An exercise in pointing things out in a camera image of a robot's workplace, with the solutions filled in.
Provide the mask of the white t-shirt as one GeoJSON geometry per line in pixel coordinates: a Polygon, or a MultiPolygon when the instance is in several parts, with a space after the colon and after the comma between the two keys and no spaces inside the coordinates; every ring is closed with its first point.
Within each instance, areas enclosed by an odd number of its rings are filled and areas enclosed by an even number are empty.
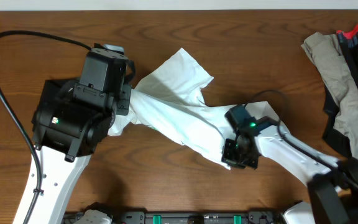
{"type": "Polygon", "coordinates": [[[225,140],[235,137],[225,118],[232,106],[206,105],[201,91],[212,81],[185,49],[178,50],[141,79],[131,91],[128,115],[117,116],[108,134],[120,136],[129,123],[143,124],[228,169],[221,158],[225,140]]]}

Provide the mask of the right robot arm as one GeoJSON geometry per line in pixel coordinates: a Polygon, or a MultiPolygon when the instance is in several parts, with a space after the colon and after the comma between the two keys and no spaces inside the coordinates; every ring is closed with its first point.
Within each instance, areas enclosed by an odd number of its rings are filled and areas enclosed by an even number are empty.
{"type": "Polygon", "coordinates": [[[255,169],[263,156],[306,185],[310,201],[283,212],[285,223],[358,223],[357,159],[341,161],[320,153],[269,117],[226,118],[236,137],[225,142],[223,162],[240,169],[255,169]]]}

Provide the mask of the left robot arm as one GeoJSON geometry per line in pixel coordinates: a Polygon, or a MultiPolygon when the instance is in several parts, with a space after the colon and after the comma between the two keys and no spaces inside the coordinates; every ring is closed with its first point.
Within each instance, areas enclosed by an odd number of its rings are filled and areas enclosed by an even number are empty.
{"type": "Polygon", "coordinates": [[[76,79],[46,80],[33,115],[36,157],[14,223],[60,223],[71,193],[116,116],[129,112],[132,87],[99,91],[76,79]]]}

